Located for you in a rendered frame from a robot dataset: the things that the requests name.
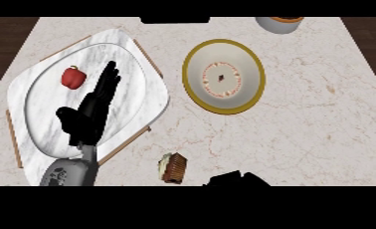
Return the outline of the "red bell pepper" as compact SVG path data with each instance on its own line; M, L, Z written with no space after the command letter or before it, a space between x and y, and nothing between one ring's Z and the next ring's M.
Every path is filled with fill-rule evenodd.
M68 89L75 90L83 85L86 79L86 73L78 69L77 66L71 66L62 75L62 85Z

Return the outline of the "grey cup with orange rim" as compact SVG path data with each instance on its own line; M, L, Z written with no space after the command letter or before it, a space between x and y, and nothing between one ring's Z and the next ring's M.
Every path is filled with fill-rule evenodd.
M274 34L289 34L296 30L302 17L257 17L255 21L265 31Z

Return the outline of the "yellow rimmed white bowl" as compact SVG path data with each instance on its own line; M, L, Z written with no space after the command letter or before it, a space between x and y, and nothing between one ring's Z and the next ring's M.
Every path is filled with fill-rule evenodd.
M265 73L260 59L240 43L208 40L187 53L183 84L190 99L207 111L239 114L263 95Z

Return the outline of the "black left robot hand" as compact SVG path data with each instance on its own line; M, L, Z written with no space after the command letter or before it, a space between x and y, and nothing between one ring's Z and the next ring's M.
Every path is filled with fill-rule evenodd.
M94 90L87 93L77 109L61 107L56 116L62 131L69 135L69 145L96 145L102 139L109 105L121 81L117 63L111 61L100 74Z

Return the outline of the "brown cupcake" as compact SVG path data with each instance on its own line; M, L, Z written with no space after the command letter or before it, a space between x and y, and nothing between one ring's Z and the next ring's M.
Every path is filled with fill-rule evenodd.
M168 153L164 155L159 161L159 179L165 183L183 183L187 161L189 160L179 153Z

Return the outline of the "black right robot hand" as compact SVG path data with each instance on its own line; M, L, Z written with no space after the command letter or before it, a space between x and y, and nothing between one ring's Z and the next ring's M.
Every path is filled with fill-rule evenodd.
M239 170L214 176L207 186L268 186L268 183L251 172Z

